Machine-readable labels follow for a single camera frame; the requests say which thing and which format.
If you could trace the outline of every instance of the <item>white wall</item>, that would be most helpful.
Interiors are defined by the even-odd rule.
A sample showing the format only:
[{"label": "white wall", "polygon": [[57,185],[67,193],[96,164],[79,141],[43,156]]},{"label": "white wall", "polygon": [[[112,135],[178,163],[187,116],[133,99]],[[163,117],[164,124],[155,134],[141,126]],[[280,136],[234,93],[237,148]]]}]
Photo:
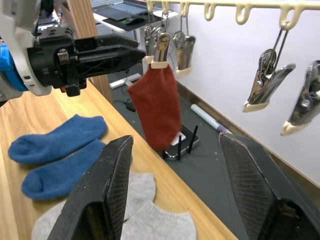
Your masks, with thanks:
[{"label": "white wall", "polygon": [[[180,10],[177,4],[171,8]],[[213,20],[206,21],[204,6],[190,7],[189,32],[196,36],[193,71],[177,80],[320,187],[320,116],[303,131],[280,136],[308,65],[320,59],[320,11],[304,11],[290,30],[278,68],[295,63],[296,69],[266,109],[250,113],[242,112],[243,104],[261,53],[272,48],[278,36],[280,10],[252,9],[244,25],[238,25],[235,16],[235,7],[217,7]],[[170,32],[179,29],[180,19],[172,20]]]}]

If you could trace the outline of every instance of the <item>blue robot part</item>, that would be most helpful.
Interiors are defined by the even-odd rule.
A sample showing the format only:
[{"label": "blue robot part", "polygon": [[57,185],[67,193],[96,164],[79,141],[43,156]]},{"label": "blue robot part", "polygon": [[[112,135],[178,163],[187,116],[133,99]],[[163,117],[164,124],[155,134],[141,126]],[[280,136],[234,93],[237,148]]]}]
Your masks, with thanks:
[{"label": "blue robot part", "polygon": [[9,83],[17,90],[28,91],[15,71],[15,63],[6,44],[0,45],[0,72],[4,73]]}]

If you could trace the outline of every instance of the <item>red sock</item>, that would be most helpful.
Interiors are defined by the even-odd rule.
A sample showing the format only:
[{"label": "red sock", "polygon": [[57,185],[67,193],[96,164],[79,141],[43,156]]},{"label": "red sock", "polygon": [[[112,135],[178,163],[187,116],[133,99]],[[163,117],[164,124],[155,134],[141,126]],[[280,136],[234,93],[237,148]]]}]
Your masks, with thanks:
[{"label": "red sock", "polygon": [[146,141],[155,151],[164,151],[182,128],[177,83],[170,66],[146,73],[128,93],[137,110]]}]

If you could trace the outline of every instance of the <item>gray sock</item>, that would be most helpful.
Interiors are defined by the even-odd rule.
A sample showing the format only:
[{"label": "gray sock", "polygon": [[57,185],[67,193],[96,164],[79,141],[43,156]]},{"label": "gray sock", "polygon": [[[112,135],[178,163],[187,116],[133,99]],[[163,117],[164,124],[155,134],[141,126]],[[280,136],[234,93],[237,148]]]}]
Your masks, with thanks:
[{"label": "gray sock", "polygon": [[197,231],[190,213],[167,212],[148,201],[123,224],[121,240],[135,239],[196,240]]},{"label": "gray sock", "polygon": [[124,220],[130,219],[147,201],[153,202],[155,196],[156,183],[153,174],[130,172]]},{"label": "gray sock", "polygon": [[32,229],[31,240],[48,239],[65,203],[66,200],[58,203],[39,217]]},{"label": "gray sock", "polygon": [[[153,174],[130,172],[124,219],[129,219],[146,202],[153,201],[155,195],[156,183]],[[53,206],[36,221],[32,230],[32,240],[45,240],[49,237],[65,202]]]}]

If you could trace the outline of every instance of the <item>sock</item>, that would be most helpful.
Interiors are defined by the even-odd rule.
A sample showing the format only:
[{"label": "sock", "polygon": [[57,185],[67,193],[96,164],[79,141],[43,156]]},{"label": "sock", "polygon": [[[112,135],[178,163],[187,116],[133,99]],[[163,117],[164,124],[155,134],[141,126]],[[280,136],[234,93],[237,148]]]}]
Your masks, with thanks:
[{"label": "sock", "polygon": [[94,140],[75,154],[27,174],[22,183],[22,192],[33,200],[48,200],[64,197],[98,159],[105,144]]},{"label": "sock", "polygon": [[[131,218],[145,203],[153,201],[155,194],[156,183],[153,174],[130,172],[124,220]],[[53,206],[36,221],[32,230],[32,240],[43,240],[49,237],[65,202]]]},{"label": "sock", "polygon": [[153,174],[130,172],[124,220],[131,218],[146,201],[153,201],[155,195],[156,183]]},{"label": "sock", "polygon": [[146,202],[123,224],[121,240],[196,240],[197,230],[190,213],[171,213]]},{"label": "sock", "polygon": [[74,115],[47,134],[23,135],[8,151],[9,157],[22,164],[42,164],[61,159],[101,137],[107,125],[101,116]]},{"label": "sock", "polygon": [[170,66],[152,69],[128,88],[148,144],[155,151],[168,148],[182,128],[177,83]]}]

